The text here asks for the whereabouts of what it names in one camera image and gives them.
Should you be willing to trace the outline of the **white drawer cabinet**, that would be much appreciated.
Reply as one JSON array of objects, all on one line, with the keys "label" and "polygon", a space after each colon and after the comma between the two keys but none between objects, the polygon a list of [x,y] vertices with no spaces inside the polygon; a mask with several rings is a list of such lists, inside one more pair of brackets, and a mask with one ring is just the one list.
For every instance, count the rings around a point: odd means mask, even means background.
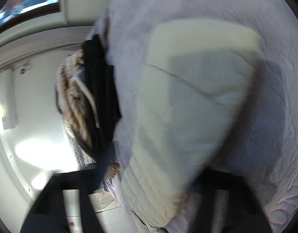
[{"label": "white drawer cabinet", "polygon": [[[64,205],[71,232],[82,232],[80,212],[80,191],[65,190]],[[95,215],[105,232],[133,232],[125,212],[114,200],[110,192],[97,190],[89,196]]]}]

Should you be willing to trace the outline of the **grey pleated curtain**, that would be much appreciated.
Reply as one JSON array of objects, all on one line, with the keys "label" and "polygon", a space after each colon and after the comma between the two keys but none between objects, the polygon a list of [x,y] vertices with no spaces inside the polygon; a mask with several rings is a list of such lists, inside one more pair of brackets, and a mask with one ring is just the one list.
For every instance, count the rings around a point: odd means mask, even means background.
[{"label": "grey pleated curtain", "polygon": [[12,41],[0,47],[0,71],[9,69],[22,59],[48,50],[79,46],[85,41],[91,28],[91,26],[57,28]]}]

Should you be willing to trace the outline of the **cream white puffer jacket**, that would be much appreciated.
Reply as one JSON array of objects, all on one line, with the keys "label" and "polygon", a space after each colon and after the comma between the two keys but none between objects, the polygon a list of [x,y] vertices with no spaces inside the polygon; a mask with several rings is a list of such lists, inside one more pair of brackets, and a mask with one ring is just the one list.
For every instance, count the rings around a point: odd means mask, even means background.
[{"label": "cream white puffer jacket", "polygon": [[236,23],[180,19],[152,35],[121,190],[139,232],[159,232],[221,148],[247,98],[260,36]]}]

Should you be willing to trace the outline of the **black garment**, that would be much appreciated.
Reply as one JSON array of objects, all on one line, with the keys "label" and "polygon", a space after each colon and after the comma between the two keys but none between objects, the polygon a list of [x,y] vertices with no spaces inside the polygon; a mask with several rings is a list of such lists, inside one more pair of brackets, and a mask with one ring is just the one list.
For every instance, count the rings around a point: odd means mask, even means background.
[{"label": "black garment", "polygon": [[85,120],[88,124],[92,147],[84,150],[97,160],[113,142],[115,126],[121,119],[119,100],[114,80],[114,66],[105,59],[105,48],[98,35],[82,46],[84,59],[84,83],[93,96],[99,127],[95,124],[93,108],[86,101],[88,109]]}]

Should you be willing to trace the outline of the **lavender fleece bed blanket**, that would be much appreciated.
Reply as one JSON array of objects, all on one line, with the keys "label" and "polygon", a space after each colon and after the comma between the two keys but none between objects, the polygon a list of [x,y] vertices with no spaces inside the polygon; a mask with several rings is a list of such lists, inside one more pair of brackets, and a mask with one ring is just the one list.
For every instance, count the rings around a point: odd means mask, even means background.
[{"label": "lavender fleece bed blanket", "polygon": [[[247,98],[205,168],[242,176],[271,232],[283,232],[298,209],[298,19],[285,0],[112,0],[91,34],[106,35],[108,40],[107,59],[115,69],[122,114],[115,130],[121,165],[115,178],[117,202],[126,211],[133,232],[139,232],[121,179],[132,153],[137,92],[151,38],[160,24],[199,18],[243,25],[260,36]],[[196,186],[202,171],[188,187],[175,217],[159,232],[188,232],[202,201]],[[219,190],[211,232],[222,232],[228,203],[228,192]]]}]

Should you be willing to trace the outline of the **dark framed window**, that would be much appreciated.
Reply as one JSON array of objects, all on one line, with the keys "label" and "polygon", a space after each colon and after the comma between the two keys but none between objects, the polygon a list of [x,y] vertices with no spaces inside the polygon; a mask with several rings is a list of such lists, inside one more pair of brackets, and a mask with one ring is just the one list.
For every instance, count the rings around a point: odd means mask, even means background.
[{"label": "dark framed window", "polygon": [[58,13],[60,0],[7,0],[0,9],[0,34],[44,15]]}]

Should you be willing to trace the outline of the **beige striped knit sweater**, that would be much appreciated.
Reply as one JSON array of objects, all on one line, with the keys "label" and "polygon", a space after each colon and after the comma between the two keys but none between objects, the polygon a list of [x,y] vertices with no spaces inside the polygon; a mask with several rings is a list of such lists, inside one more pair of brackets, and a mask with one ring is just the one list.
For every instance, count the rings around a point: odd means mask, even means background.
[{"label": "beige striped knit sweater", "polygon": [[93,157],[92,135],[89,131],[89,111],[93,112],[93,128],[99,128],[95,99],[84,82],[83,51],[69,55],[59,66],[55,92],[57,109],[62,116],[65,130],[78,140],[81,149]]}]

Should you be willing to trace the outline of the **white wall air conditioner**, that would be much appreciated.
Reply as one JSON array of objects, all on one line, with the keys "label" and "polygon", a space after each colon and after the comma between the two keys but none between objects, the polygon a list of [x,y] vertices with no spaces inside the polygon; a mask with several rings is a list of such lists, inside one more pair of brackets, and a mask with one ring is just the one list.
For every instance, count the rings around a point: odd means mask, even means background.
[{"label": "white wall air conditioner", "polygon": [[3,129],[13,129],[18,125],[14,73],[6,70],[0,73],[0,106]]}]

